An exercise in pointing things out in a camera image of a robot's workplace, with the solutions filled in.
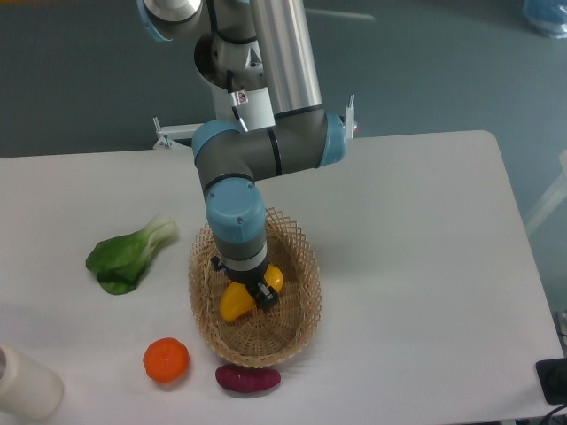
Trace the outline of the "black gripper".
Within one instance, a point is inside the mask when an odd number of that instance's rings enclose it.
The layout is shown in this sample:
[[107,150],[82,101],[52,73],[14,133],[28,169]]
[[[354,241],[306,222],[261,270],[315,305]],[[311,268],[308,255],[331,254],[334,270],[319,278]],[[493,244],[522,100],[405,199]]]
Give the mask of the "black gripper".
[[269,311],[277,305],[278,292],[273,286],[268,285],[264,278],[268,269],[267,261],[262,261],[253,269],[245,271],[238,271],[224,265],[218,256],[211,257],[210,261],[215,272],[225,271],[225,275],[232,282],[243,284],[248,294],[253,295],[256,306],[262,311]]

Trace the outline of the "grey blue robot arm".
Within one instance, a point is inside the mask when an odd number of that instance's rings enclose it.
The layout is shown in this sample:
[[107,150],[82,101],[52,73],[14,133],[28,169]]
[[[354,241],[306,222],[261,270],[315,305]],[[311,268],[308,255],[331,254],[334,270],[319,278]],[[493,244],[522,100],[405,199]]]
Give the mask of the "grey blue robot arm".
[[353,112],[328,114],[300,1],[141,1],[151,36],[170,42],[210,29],[194,51],[214,94],[214,120],[163,127],[162,147],[191,142],[218,255],[214,267],[242,283],[269,310],[278,295],[266,281],[266,208],[257,182],[339,162],[353,134]]

